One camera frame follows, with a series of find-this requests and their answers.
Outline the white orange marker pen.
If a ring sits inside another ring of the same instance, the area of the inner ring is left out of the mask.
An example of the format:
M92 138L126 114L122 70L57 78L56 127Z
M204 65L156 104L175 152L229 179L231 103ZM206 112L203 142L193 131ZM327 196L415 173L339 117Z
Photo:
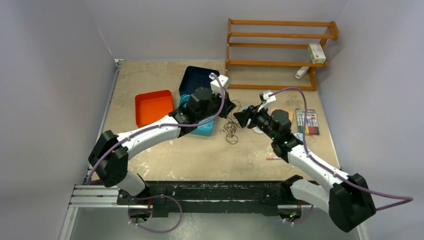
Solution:
M267 161L276 161L276 160L282 160L281 157L277 157L277 156L268 156L266 157Z

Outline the coloured marker set pack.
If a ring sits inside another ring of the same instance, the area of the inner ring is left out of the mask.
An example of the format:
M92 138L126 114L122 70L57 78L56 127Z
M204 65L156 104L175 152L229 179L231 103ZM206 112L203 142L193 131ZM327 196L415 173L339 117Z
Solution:
M320 129L318 125L317 113L314 109L297 108L295 110L297 131L299 133L306 133L307 135L319 135Z

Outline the blue blister pack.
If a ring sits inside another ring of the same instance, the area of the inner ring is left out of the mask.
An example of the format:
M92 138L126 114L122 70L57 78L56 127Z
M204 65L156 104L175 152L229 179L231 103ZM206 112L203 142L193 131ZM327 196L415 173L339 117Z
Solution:
M248 106L243 106L242 108L241 108L241 111L244 111L244 110L246 110L248 108ZM262 135L264 132L262 131L262 130L260 130L258 127L253 127L252 129L251 129L253 132L255 132L256 134L259 134L259 135Z

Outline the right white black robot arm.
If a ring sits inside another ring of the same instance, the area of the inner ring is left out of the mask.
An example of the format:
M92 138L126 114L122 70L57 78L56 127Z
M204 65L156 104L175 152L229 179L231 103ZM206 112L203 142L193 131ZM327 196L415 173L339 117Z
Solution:
M271 139L275 155L302 170L316 183L300 179L281 189L288 204L305 201L329 214L342 231L349 232L376 214L376 207L364 177L334 168L306 147L291 131L289 114L281 109L268 114L257 106L233 115L242 128L259 128Z

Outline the orange card pack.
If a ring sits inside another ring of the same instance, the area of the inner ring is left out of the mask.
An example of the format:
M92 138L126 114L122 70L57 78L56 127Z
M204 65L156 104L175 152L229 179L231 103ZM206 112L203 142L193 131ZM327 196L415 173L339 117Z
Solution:
M287 112L287 114L288 114L288 119L289 119L291 122L293 121L294 113L293 113L292 111L290 111L290 110L286 110L286 109L277 108L277 107L273 107L273 108L271 109L271 112L276 111L276 110L282 110L282 111Z

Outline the white cardboard box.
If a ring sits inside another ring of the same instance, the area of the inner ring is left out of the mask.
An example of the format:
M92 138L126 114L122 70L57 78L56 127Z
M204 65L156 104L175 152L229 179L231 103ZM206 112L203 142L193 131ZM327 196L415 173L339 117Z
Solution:
M307 49L313 64L324 64L326 62L327 58L320 43L309 43Z

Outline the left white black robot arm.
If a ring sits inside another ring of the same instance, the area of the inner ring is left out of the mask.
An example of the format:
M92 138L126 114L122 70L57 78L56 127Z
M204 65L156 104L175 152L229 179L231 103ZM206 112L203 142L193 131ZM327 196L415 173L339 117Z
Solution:
M87 183L93 184L92 176L97 174L98 182L104 187L117 186L129 193L136 204L146 203L147 184L141 176L129 171L128 162L148 148L191 133L207 120L226 118L235 107L227 91L215 93L200 87L186 102L152 124L118 134L111 130L103 132L88 157L92 170Z

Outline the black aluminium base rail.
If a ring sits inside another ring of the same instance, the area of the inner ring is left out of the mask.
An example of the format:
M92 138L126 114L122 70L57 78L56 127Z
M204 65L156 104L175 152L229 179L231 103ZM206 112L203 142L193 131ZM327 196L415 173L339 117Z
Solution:
M117 186L77 185L69 205L127 209L131 218L140 222L178 213L262 214L297 219L310 203L295 199L290 190L294 183L306 180L299 175L286 180L150 180L146 191L137 197Z

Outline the white stapler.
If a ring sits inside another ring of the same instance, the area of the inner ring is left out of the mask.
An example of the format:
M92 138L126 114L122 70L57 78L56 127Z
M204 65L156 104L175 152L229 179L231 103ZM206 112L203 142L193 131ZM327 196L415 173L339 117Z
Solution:
M308 66L302 66L300 69L297 70L295 77L297 79L302 78L308 71L309 71L310 67Z

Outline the dark blue plastic tray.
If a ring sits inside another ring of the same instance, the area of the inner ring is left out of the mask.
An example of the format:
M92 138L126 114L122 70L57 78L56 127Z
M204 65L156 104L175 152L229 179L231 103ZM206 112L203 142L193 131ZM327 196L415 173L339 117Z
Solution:
M191 95L198 88L210 89L209 75L211 73L220 75L220 72L215 69L187 66L178 89L179 95Z

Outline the orange plastic tray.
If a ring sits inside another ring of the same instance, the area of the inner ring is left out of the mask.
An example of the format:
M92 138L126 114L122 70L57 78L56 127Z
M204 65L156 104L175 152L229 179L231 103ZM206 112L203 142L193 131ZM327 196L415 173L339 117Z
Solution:
M152 124L174 110L170 90L159 90L135 96L135 124L138 128Z

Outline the light blue plastic tray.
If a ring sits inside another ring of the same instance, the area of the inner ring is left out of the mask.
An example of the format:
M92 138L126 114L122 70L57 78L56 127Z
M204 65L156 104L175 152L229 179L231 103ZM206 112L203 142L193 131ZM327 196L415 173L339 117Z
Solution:
M183 106L186 108L187 103L189 101L190 95L183 94L180 96L180 100L178 103L178 106ZM213 134L214 130L214 121L210 121L207 124L198 126L196 129L194 129L192 132L190 132L191 135L198 135L198 136L204 136L204 137L210 137Z

